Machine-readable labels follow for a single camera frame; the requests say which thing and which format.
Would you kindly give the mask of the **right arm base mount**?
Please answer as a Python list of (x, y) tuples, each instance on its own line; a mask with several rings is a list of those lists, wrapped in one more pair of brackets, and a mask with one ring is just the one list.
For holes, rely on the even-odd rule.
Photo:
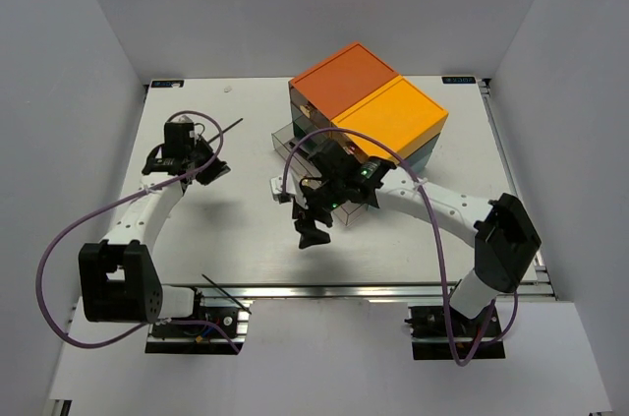
[[(463, 360), (472, 350), (474, 340), (480, 335), (488, 307), (474, 320), (460, 317), (452, 312), (452, 332), (455, 350)], [(409, 308), (404, 320), (411, 334), (413, 358), (416, 361), (446, 361), (452, 355), (446, 334), (446, 322), (441, 306), (414, 306)], [(502, 326), (497, 311), (489, 319), (486, 332), (474, 358), (481, 360), (503, 360), (506, 358), (504, 345), (497, 338), (502, 333)]]

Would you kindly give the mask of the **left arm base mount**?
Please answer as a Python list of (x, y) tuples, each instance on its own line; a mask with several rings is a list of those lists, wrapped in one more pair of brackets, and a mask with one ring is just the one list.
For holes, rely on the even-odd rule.
[[(195, 291), (193, 313), (189, 317), (174, 318), (149, 328), (146, 354), (237, 355), (242, 350), (250, 315), (213, 287)], [(251, 302), (239, 300), (251, 308)]]

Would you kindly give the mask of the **long thin black stick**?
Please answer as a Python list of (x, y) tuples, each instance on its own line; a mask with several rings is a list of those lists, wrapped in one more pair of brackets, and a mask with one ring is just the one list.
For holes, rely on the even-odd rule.
[(234, 304), (236, 304), (237, 307), (240, 310), (244, 311), (245, 313), (247, 313), (249, 315), (252, 314), (252, 311), (251, 311), (251, 309), (249, 307), (245, 306), (239, 299), (237, 299), (232, 294), (230, 294), (225, 288), (223, 288), (222, 286), (218, 285), (214, 280), (212, 280), (205, 273), (202, 273), (201, 277), (204, 280), (206, 280), (214, 289), (216, 289), (219, 293), (221, 293), (224, 297), (226, 297), (227, 299), (232, 301)]

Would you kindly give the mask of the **thin black makeup brush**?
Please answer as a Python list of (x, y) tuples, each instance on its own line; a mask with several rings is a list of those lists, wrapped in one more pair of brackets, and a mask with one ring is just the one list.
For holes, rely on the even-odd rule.
[[(233, 128), (235, 128), (236, 126), (238, 126), (240, 123), (242, 123), (242, 121), (244, 120), (244, 118), (238, 118), (237, 120), (235, 120), (234, 122), (232, 122), (230, 125), (228, 125), (227, 127), (225, 127), (222, 130), (222, 134), (225, 135), (226, 133), (228, 133), (229, 131), (231, 131)], [(212, 138), (208, 139), (208, 143), (212, 144), (214, 141), (219, 140), (221, 137), (220, 134), (216, 134), (214, 135)]]

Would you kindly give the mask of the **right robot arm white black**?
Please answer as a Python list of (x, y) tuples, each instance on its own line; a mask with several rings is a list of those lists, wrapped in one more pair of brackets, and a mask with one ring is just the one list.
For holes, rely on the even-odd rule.
[(464, 336), (476, 328), (480, 314), (500, 294), (517, 291), (542, 240), (522, 202), (504, 193), (496, 200), (467, 196), (420, 182), (394, 162), (372, 156), (360, 162), (334, 141), (310, 157), (317, 175), (298, 179), (287, 173), (278, 199), (291, 201), (302, 249), (327, 244), (332, 213), (352, 203), (397, 211), (436, 225), (474, 250), (472, 269), (449, 294), (445, 327)]

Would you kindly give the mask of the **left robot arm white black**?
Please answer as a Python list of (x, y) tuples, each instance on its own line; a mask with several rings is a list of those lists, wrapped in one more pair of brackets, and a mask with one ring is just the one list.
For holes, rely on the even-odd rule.
[(140, 196), (98, 243), (79, 252), (86, 318), (91, 322), (149, 323), (174, 319), (187, 336), (202, 333), (207, 311), (196, 291), (161, 283), (152, 252), (172, 209), (189, 186), (208, 185), (230, 167), (217, 158), (195, 123), (183, 115), (164, 125), (164, 142), (145, 161)]

